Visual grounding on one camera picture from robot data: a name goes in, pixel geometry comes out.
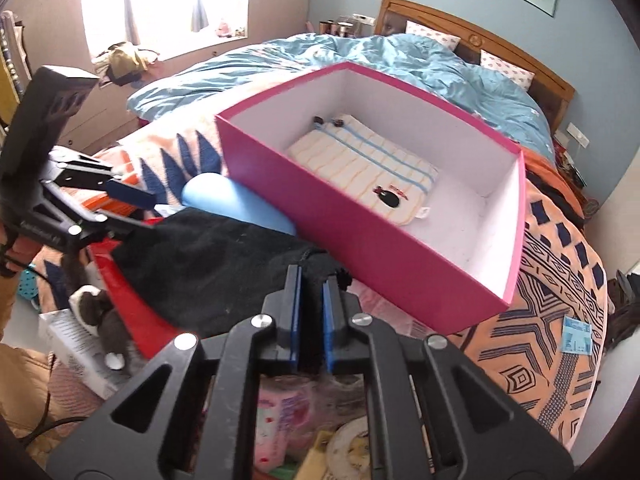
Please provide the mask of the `person's left hand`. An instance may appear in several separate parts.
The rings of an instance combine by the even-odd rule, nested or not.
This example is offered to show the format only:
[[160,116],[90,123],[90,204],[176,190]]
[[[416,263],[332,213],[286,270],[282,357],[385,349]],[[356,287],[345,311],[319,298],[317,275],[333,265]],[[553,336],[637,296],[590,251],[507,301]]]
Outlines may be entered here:
[[2,278],[14,278],[20,274],[42,248],[36,240],[17,235],[4,226],[0,226],[0,238]]

